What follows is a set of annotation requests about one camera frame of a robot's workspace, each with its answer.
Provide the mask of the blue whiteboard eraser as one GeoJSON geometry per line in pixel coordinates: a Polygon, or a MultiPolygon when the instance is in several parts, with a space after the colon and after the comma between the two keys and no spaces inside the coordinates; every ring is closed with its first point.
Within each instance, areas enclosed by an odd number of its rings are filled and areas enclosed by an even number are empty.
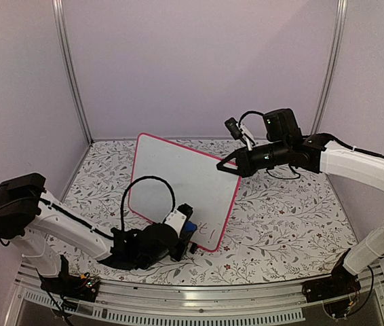
{"type": "Polygon", "coordinates": [[[184,232],[194,232],[194,231],[196,231],[196,229],[197,229],[197,226],[194,223],[188,221],[188,222],[186,222],[186,224],[183,228],[183,231],[184,232]]]}

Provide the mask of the pink framed whiteboard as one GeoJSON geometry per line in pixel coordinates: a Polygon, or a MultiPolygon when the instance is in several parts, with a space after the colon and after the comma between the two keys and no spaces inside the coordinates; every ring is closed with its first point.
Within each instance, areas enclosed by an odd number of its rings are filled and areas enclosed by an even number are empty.
{"type": "Polygon", "coordinates": [[[136,140],[129,209],[159,223],[172,206],[193,207],[198,226],[192,242],[215,252],[220,247],[241,177],[217,170],[220,158],[147,133],[136,140]]]}

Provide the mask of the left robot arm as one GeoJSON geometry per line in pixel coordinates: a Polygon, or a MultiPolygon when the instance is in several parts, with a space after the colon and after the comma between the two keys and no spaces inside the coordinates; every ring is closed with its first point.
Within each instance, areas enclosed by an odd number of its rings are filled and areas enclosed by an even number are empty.
{"type": "Polygon", "coordinates": [[[99,278],[90,273],[72,275],[67,258],[49,246],[48,236],[109,268],[146,270],[165,257],[183,258],[197,230],[192,214],[188,204],[173,204],[162,222],[143,230],[128,230],[121,221],[119,228],[103,231],[58,201],[46,190],[45,177],[39,173],[0,184],[0,241],[19,248],[36,267],[44,291],[79,300],[95,300],[99,278]]]}

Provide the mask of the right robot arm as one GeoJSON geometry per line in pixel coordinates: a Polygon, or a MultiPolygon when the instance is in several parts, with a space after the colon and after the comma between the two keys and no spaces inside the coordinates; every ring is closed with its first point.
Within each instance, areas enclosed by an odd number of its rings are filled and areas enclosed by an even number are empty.
{"type": "Polygon", "coordinates": [[[225,127],[243,147],[223,158],[216,165],[219,171],[246,178],[260,170],[288,166],[370,189],[355,196],[352,205],[347,195],[339,194],[344,211],[352,219],[359,218],[354,223],[359,242],[339,257],[329,276],[302,285],[308,302],[359,291],[359,274],[384,257],[384,155],[349,145],[330,133],[304,135],[290,108],[247,111],[240,119],[226,120],[225,127]]]}

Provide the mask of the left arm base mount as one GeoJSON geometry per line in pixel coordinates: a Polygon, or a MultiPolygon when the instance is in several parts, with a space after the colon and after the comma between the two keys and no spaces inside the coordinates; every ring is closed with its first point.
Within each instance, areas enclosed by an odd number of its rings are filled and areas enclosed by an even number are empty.
{"type": "Polygon", "coordinates": [[[100,279],[95,276],[73,276],[60,273],[57,277],[39,275],[41,288],[60,297],[69,297],[86,302],[95,302],[100,287],[100,279]]]}

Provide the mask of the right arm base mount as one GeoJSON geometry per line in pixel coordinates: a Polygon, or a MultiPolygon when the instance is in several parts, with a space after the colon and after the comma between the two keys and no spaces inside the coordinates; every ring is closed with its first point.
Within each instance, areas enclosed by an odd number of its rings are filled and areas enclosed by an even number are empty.
{"type": "Polygon", "coordinates": [[[308,303],[322,302],[325,313],[333,319],[346,318],[355,306],[361,289],[357,278],[348,282],[327,276],[302,283],[302,294],[308,303]]]}

